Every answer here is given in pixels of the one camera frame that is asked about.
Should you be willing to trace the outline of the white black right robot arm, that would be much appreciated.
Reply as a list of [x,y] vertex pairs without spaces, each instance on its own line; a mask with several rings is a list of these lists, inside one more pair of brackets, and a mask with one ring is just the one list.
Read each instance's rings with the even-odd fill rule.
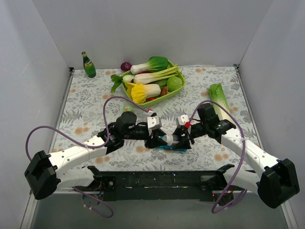
[[186,115],[176,118],[174,148],[188,149],[195,138],[207,135],[235,152],[253,169],[250,172],[233,167],[221,168],[208,180],[210,186],[216,184],[225,190],[234,185],[249,190],[270,208],[277,208],[299,193],[296,169],[291,160],[280,160],[247,140],[236,125],[226,119],[220,120],[211,104],[202,104],[196,111],[200,122],[194,125]]

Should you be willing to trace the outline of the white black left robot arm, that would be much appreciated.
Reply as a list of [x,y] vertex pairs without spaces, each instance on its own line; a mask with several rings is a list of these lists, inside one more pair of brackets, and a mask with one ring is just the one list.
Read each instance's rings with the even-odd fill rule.
[[37,152],[24,175],[36,200],[45,199],[57,189],[80,186],[96,191],[101,187],[101,178],[92,171],[75,170],[74,167],[105,156],[123,147],[125,139],[143,140],[146,148],[163,146],[165,132],[161,119],[151,110],[145,122],[137,123],[133,112],[123,112],[113,123],[106,126],[84,143],[57,153]]

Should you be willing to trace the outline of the teal weekly pill organizer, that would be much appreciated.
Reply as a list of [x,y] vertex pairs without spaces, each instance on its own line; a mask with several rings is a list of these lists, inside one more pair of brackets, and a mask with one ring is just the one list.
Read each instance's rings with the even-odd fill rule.
[[174,149],[173,146],[158,146],[158,149],[162,150],[170,150],[170,151],[178,151],[178,152],[186,152],[187,149]]

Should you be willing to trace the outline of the white pill bottle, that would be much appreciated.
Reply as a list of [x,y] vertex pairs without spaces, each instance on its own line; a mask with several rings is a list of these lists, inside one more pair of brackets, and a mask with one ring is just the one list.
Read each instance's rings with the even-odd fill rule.
[[180,137],[172,134],[161,136],[161,139],[165,141],[168,146],[174,146],[180,142]]

